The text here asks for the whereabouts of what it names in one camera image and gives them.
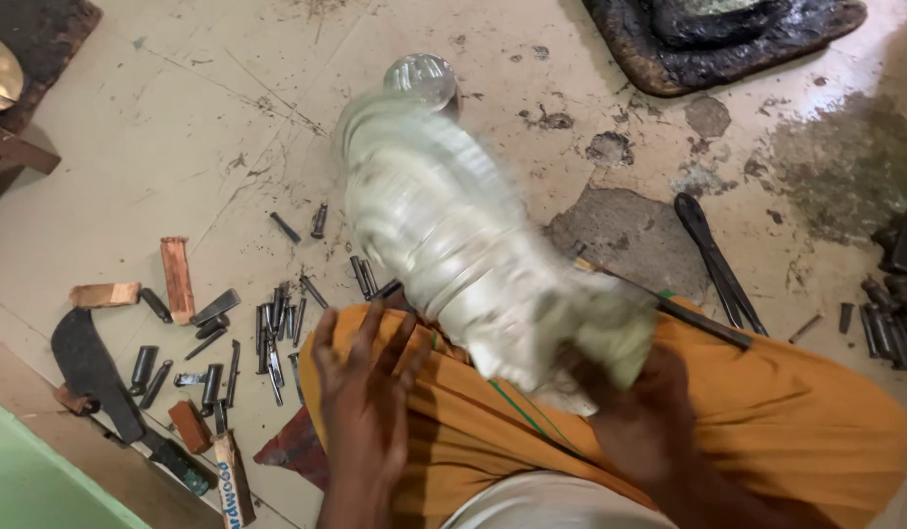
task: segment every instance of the beige floor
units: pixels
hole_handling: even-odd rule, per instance
[[[69,309],[68,289],[140,281],[163,293],[158,239],[189,237],[197,306],[229,287],[243,299],[231,312],[230,334],[244,354],[230,421],[264,503],[255,527],[310,526],[322,494],[294,473],[250,462],[297,409],[292,384],[277,408],[265,378],[253,375],[252,307],[302,269],[330,304],[360,301],[331,132],[353,95],[378,87],[386,67],[412,52],[440,54],[455,67],[470,96],[462,124],[515,169],[535,223],[573,206],[585,186],[669,202],[693,168],[738,182],[702,203],[766,327],[788,336],[825,311],[826,322],[802,344],[867,375],[907,409],[907,373],[868,359],[858,325],[847,337],[835,330],[839,303],[861,300],[858,283],[875,269],[877,252],[812,237],[795,196],[776,191],[783,160],[771,158],[775,135],[823,119],[849,94],[893,98],[890,111],[907,121],[907,1],[872,3],[866,24],[831,49],[710,90],[731,124],[695,153],[687,138],[699,138],[684,109],[696,96],[664,101],[635,92],[578,0],[96,3],[105,18],[26,132],[47,138],[61,166],[49,177],[24,171],[0,195],[0,341],[60,383],[48,338]],[[539,45],[549,48],[546,60],[532,54]],[[518,116],[529,110],[537,119],[540,104],[572,116],[573,127],[545,130]],[[587,158],[592,138],[605,131],[630,138],[632,165],[598,167]],[[749,159],[765,174],[748,178]],[[324,241],[307,237],[295,248],[267,218],[278,211],[304,233],[321,200],[330,203]],[[720,317],[710,288],[699,300]],[[305,327],[319,313],[311,302]],[[95,321],[126,378],[140,345],[159,344],[161,360],[179,360],[196,343],[192,331],[161,324],[145,306],[97,311]],[[227,364],[230,354],[223,338],[174,372]],[[166,410],[180,397],[199,400],[200,391],[167,385],[152,422],[167,425]],[[873,526],[907,528],[907,483]]]

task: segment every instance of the orange cloth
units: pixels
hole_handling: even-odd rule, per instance
[[[341,312],[333,341],[337,354],[348,354],[367,307]],[[375,351],[404,316],[386,311]],[[864,527],[906,474],[907,415],[846,367],[752,336],[753,347],[741,353],[659,316],[656,343],[677,351],[689,370],[699,445],[729,480],[777,508],[841,529]],[[396,489],[392,527],[436,528],[485,487],[535,469],[589,479],[655,508],[603,456],[583,418],[538,405],[505,381],[482,379],[448,356],[455,347],[424,327],[417,328],[408,352],[424,340],[434,342],[434,352],[408,399],[408,464]],[[326,446],[311,342],[312,336],[301,351],[300,384]]]

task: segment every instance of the pliers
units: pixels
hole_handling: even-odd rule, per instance
[[[715,239],[711,236],[711,229],[708,228],[708,221],[705,219],[705,212],[702,211],[698,200],[687,193],[679,193],[675,196],[674,206],[675,214],[702,253],[702,260],[705,261],[705,267],[708,269],[712,283],[715,283],[715,290],[718,291],[718,297],[728,315],[728,321],[738,329],[744,329],[744,322],[741,319],[741,313],[744,313],[751,321],[753,331],[767,336],[764,325],[760,323],[760,319],[757,318],[757,313],[751,305],[751,300],[744,294],[738,278],[735,277],[735,273],[728,266],[728,261],[724,259],[721,250],[715,244]]]

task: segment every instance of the cracked floor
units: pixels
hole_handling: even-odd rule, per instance
[[[860,326],[836,331],[839,303],[860,301],[860,279],[875,273],[866,234],[907,207],[907,1],[869,4],[867,22],[823,52],[671,100],[629,85],[579,0],[95,3],[104,19],[24,134],[61,165],[0,180],[0,341],[50,382],[61,377],[48,337],[69,288],[139,281],[165,292],[161,236],[189,237],[200,307],[236,288],[230,335],[246,352],[250,307],[301,271],[330,304],[359,302],[333,126],[397,57],[430,52],[457,72],[461,124],[508,165],[531,222],[557,244],[586,240],[589,259],[688,294],[723,321],[667,209],[676,191],[693,193],[767,329],[788,336],[824,311],[801,344],[907,409],[907,373],[867,358]],[[295,247],[268,218],[307,232],[323,200],[322,241]],[[152,316],[95,313],[126,378],[140,345],[177,360],[196,343]],[[311,303],[305,330],[318,317]],[[228,343],[177,371],[227,361]],[[322,494],[250,462],[296,398],[287,386],[275,407],[249,358],[230,421],[263,503],[254,526],[311,526]],[[168,386],[149,417],[163,427],[171,403],[199,396]],[[907,483],[873,527],[907,528]]]

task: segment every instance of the green stripe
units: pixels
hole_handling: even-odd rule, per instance
[[[497,384],[495,380],[486,380],[486,381],[489,382],[489,385],[490,385],[490,386],[496,388],[496,391],[499,391],[499,392],[500,392],[500,395],[502,395],[502,398],[506,399],[506,401],[507,401],[509,404],[511,404],[512,407],[516,409],[516,411],[518,411],[523,417],[525,417],[525,420],[528,421],[529,424],[532,425],[532,427],[534,427],[536,430],[538,430],[538,433],[544,435],[545,437],[549,438],[550,441],[554,442],[555,439],[552,439],[551,437],[549,437],[549,434],[545,433],[545,430],[543,430],[542,428],[540,428],[540,427],[539,427],[539,426],[531,419],[531,417],[529,417],[529,414],[528,414],[528,413],[526,413],[522,408],[520,408],[520,407],[518,406],[518,404],[516,404],[516,403],[513,401],[513,399],[509,398],[509,395],[507,395],[506,392],[503,391],[502,388],[500,388],[500,385]]]
[[[533,408],[535,408],[535,411],[538,411],[538,414],[539,414],[539,415],[541,415],[546,421],[549,422],[549,424],[551,425],[551,427],[554,428],[556,432],[558,432],[558,435],[562,436],[562,439],[564,439],[565,442],[567,442],[568,444],[570,444],[570,445],[571,445],[571,448],[574,448],[575,452],[578,452],[578,453],[580,454],[580,450],[577,450],[577,446],[575,446],[574,443],[571,442],[571,440],[569,440],[568,438],[565,437],[565,434],[563,434],[562,431],[559,430],[558,427],[555,426],[555,424],[551,421],[551,419],[549,419],[549,416],[548,416],[548,415],[545,415],[544,413],[542,413],[541,409],[539,409],[538,406],[536,406],[534,402],[531,402],[531,401],[529,400],[529,397],[525,396],[525,393],[523,393],[522,391],[518,391],[518,390],[516,390],[516,391],[517,391],[520,395],[522,395],[522,398],[524,398],[526,402],[528,402],[529,404],[531,404],[531,406],[532,406]]]

